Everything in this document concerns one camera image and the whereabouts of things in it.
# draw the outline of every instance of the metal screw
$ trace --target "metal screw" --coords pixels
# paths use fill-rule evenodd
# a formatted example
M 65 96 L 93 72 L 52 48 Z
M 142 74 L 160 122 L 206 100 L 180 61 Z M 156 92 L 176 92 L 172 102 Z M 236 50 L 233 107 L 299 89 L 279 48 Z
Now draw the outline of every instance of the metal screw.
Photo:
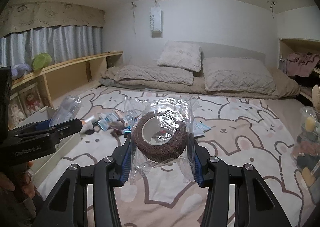
M 210 157 L 210 161 L 211 161 L 212 163 L 217 163 L 217 162 L 219 161 L 219 158 L 217 158 L 217 157 Z
M 72 171 L 76 170 L 77 168 L 78 168 L 77 164 L 72 164 L 72 165 L 69 166 L 69 169 L 72 170 Z
M 253 170 L 253 165 L 251 165 L 251 164 L 245 164 L 245 165 L 244 165 L 244 168 L 245 168 L 246 170 Z
M 113 161 L 113 157 L 105 157 L 103 161 L 106 163 L 111 163 Z

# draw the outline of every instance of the white box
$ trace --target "white box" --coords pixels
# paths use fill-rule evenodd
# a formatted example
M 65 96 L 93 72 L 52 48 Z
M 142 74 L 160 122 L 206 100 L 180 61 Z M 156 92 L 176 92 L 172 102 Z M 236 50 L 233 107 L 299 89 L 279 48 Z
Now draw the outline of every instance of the white box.
M 35 112 L 21 122 L 16 128 L 27 125 L 32 122 L 40 122 L 51 119 L 57 110 L 51 107 L 44 107 Z M 33 160 L 32 171 L 35 173 L 33 184 L 38 187 L 49 173 L 56 167 L 60 159 L 67 155 L 79 142 L 81 137 L 79 133 L 66 137 L 56 145 L 57 151 L 51 155 Z

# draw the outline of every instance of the green plush toy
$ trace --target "green plush toy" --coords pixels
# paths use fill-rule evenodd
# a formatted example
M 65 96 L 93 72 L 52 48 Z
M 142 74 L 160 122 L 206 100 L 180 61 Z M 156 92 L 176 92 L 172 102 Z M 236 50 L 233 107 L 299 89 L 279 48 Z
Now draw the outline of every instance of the green plush toy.
M 35 56 L 32 61 L 32 69 L 33 71 L 41 70 L 44 67 L 50 65 L 52 61 L 51 56 L 48 53 L 40 53 Z

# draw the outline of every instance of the plastic packaging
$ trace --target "plastic packaging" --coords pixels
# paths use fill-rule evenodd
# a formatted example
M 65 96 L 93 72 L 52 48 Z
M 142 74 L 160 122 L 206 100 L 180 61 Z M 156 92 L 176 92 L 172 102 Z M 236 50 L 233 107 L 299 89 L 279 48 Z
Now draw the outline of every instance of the plastic packaging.
M 49 127 L 74 119 L 80 108 L 81 98 L 71 95 L 65 97 L 52 117 Z
M 309 188 L 316 204 L 320 201 L 320 113 L 312 107 L 302 107 L 301 134 L 298 135 L 291 156 Z
M 110 128 L 111 122 L 117 122 L 120 118 L 114 112 L 112 113 L 100 113 L 98 125 L 103 131 Z
M 185 182 L 192 182 L 195 98 L 165 98 L 152 102 L 127 98 L 125 115 L 131 127 L 131 184 L 156 167 L 178 163 Z

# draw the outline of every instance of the curtain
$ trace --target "curtain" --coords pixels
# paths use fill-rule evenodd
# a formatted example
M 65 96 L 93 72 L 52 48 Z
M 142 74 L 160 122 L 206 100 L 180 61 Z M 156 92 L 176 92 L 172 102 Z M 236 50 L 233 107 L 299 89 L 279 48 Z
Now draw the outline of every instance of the curtain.
M 48 53 L 52 64 L 100 54 L 101 27 L 55 26 L 11 33 L 0 38 L 1 66 L 32 64 L 39 53 Z

